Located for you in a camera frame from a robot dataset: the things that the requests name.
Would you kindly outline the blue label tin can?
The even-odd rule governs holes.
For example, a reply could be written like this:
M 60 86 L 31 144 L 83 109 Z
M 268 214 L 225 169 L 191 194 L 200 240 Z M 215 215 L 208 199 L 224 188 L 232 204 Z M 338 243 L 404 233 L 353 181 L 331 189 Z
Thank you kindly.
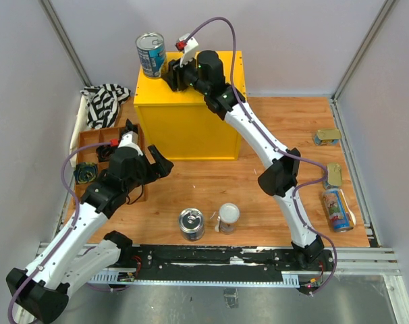
M 136 39 L 138 57 L 145 76 L 160 78 L 167 71 L 165 40 L 157 32 L 141 34 Z

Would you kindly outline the dark blue tin can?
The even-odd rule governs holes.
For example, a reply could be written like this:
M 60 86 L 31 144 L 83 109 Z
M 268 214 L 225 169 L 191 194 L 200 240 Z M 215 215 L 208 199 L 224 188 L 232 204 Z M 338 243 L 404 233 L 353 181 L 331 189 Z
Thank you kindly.
M 178 224 L 182 236 L 191 242 L 201 239 L 205 232 L 204 216 L 196 208 L 184 209 L 178 217 Z

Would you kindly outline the white lid clear jar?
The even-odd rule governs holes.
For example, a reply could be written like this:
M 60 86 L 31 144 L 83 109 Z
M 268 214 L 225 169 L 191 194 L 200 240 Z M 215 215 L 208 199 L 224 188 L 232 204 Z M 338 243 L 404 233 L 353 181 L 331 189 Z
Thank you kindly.
M 232 234 L 239 218 L 240 210 L 237 205 L 230 202 L 221 205 L 218 211 L 215 231 L 222 234 Z

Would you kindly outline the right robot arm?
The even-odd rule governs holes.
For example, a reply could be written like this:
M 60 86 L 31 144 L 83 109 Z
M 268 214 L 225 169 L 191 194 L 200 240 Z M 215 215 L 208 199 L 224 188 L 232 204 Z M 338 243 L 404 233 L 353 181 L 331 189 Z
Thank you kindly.
M 208 109 L 234 128 L 254 150 L 265 167 L 258 184 L 275 199 L 285 217 L 295 264 L 303 270 L 313 268 L 324 244 L 313 229 L 298 193 L 297 175 L 303 160 L 300 152 L 283 145 L 264 126 L 234 81 L 225 79 L 223 62 L 215 51 L 201 51 L 188 63 L 171 60 L 163 79 L 174 92 L 187 88 L 199 92 Z

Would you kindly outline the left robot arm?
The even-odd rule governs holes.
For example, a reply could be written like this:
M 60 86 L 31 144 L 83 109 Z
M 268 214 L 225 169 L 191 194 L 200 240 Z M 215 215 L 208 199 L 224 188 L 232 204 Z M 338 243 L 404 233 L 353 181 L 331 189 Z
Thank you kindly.
M 173 163 L 154 145 L 148 146 L 154 159 L 150 162 L 134 142 L 133 133 L 128 130 L 119 140 L 108 142 L 115 150 L 107 168 L 82 197 L 75 199 L 75 213 L 43 253 L 24 269 L 13 268 L 7 274 L 10 323 L 14 322 L 15 304 L 36 321 L 52 323 L 65 310 L 72 295 L 93 275 L 110 265 L 125 267 L 132 262 L 132 241 L 119 232 L 110 233 L 84 256 L 78 258 L 77 254 L 116 210 L 126 204 L 131 191 L 171 173 Z

